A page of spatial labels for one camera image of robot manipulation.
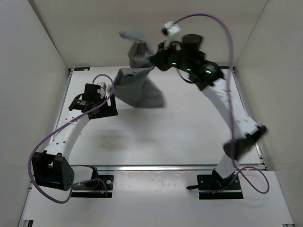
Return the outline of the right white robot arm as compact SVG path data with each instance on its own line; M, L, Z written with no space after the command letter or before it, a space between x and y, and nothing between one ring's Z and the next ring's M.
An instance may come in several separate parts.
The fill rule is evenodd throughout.
M164 41L150 61L161 71L174 67L188 73L190 83L213 103L230 128L232 138L223 145L224 155L212 177L213 186L221 190L229 184L239 160L267 133L267 128L258 125L233 101L229 77L215 62L205 58L205 53L199 50L202 41L203 37L197 34L185 35L181 42Z

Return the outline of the grey pleated skirt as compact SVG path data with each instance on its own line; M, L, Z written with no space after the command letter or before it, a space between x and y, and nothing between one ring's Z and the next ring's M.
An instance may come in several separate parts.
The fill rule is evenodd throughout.
M129 67L120 68L112 86L113 94L135 108L164 108L162 91L149 78L155 68L150 62L154 51L149 41L140 33L120 31L120 37L130 40Z

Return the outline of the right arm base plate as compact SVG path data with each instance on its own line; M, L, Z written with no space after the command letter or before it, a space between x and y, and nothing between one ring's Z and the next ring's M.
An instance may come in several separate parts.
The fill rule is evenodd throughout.
M197 175L197 185L187 186L186 189L198 189L200 200L239 200L244 198L237 175L233 175L223 185L219 185L212 175Z

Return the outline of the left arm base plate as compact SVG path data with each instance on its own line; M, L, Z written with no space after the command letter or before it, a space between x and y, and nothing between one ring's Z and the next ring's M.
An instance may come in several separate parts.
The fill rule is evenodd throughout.
M106 187L101 182L90 182L76 185L72 191L72 198L112 198L114 175L99 175Z

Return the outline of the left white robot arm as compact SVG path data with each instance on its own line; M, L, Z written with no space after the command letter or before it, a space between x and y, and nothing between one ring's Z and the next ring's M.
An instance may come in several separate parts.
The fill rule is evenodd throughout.
M35 182L39 186L69 190L73 184L83 182L88 188L99 183L96 170L88 165L71 167L71 150L83 128L92 119L116 116L115 96L106 96L106 84L85 85L84 93L76 96L68 108L64 124L67 126L55 133L43 152L35 152L31 163Z

